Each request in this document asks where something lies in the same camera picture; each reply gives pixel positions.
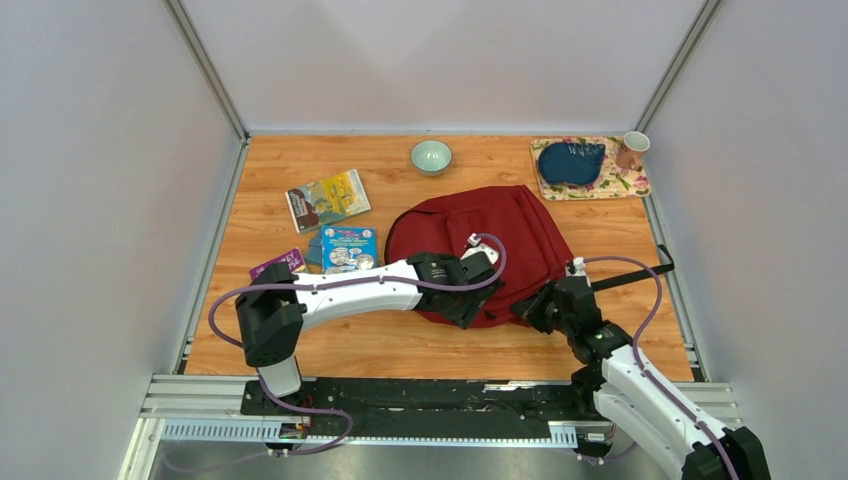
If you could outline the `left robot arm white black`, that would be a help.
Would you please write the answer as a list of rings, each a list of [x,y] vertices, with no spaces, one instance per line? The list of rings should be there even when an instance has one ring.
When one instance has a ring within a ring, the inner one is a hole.
[[[436,313],[463,329],[500,287],[505,259],[477,251],[461,258],[419,253],[371,270],[293,275],[272,267],[234,291],[248,366],[264,381],[268,403],[283,415],[304,405],[295,358],[301,333],[330,320],[375,311]]]

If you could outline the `dark red student backpack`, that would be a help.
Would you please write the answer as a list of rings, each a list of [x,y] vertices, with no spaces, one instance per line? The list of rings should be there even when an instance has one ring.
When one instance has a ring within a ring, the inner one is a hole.
[[[510,307],[565,275],[574,254],[549,211],[523,186],[490,186],[431,198],[393,222],[385,237],[385,264],[420,252],[465,252],[473,233],[496,236],[507,252],[504,285],[483,305],[473,328],[527,322]]]

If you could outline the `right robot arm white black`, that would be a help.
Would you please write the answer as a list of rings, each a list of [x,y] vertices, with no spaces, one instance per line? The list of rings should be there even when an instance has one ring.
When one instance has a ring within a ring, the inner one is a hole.
[[[583,363],[571,376],[574,412],[621,427],[670,478],[770,478],[759,438],[727,426],[667,380],[633,337],[604,319],[586,278],[549,282],[511,310],[542,333],[564,334]]]

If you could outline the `blue comic paperback book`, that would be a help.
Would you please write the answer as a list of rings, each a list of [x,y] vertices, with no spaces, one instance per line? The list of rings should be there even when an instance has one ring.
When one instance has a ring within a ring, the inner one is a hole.
[[[370,270],[378,266],[377,231],[373,228],[324,226],[320,238],[325,274]]]

